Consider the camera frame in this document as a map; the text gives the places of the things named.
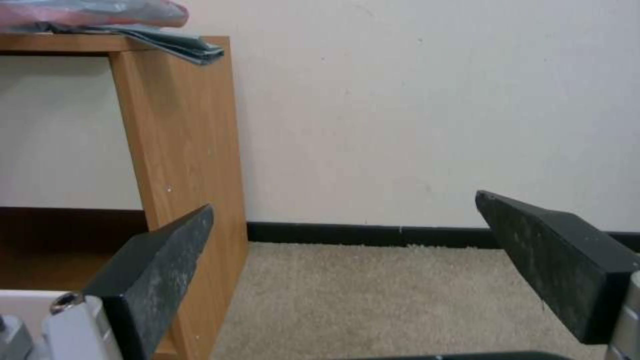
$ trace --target wooden shelf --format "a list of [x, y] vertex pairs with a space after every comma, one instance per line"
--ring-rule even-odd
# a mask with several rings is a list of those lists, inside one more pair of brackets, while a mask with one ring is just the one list
[[[203, 37], [216, 44], [228, 44], [227, 37]], [[65, 56], [107, 56], [123, 51], [154, 50], [122, 35], [0, 34], [0, 54], [43, 54]]]
[[0, 262], [0, 288], [81, 290], [113, 254], [9, 252]]
[[[204, 40], [222, 46], [225, 55], [199, 67], [118, 35], [0, 35], [0, 55], [109, 58], [150, 230], [204, 204], [214, 206], [215, 226], [177, 311], [173, 338], [161, 345], [163, 359], [211, 353], [248, 248], [230, 42], [228, 37]], [[47, 234], [46, 226], [41, 236], [28, 237], [33, 242], [24, 236], [3, 238], [2, 228], [11, 223], [0, 220], [0, 262], [6, 260], [0, 265], [2, 287], [82, 288], [115, 253], [109, 241], [128, 239], [70, 241]], [[39, 228], [25, 224], [25, 234]], [[11, 251], [4, 251], [5, 245]]]

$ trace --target floor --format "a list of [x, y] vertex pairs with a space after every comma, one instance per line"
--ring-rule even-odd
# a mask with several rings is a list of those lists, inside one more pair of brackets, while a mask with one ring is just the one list
[[251, 244], [211, 359], [544, 350], [574, 340], [501, 250]]

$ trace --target shelf top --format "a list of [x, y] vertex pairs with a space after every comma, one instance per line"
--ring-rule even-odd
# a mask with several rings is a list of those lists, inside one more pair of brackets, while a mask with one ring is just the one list
[[[203, 38], [218, 45], [228, 42], [227, 37]], [[150, 49], [153, 48], [122, 35], [0, 34], [0, 54], [58, 53], [72, 56], [91, 56]]]

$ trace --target pink bag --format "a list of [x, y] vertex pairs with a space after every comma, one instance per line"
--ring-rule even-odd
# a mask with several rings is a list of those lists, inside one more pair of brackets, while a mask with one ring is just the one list
[[48, 22], [63, 26], [144, 24], [179, 28], [189, 12], [169, 0], [2, 0], [0, 28]]

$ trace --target screw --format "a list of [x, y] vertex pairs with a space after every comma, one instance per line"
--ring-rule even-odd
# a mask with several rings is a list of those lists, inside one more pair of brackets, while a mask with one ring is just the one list
[[53, 300], [49, 307], [49, 312], [52, 315], [59, 314], [64, 310], [70, 309], [76, 305], [80, 305], [84, 302], [84, 295], [77, 292], [64, 293], [60, 295], [56, 300]]

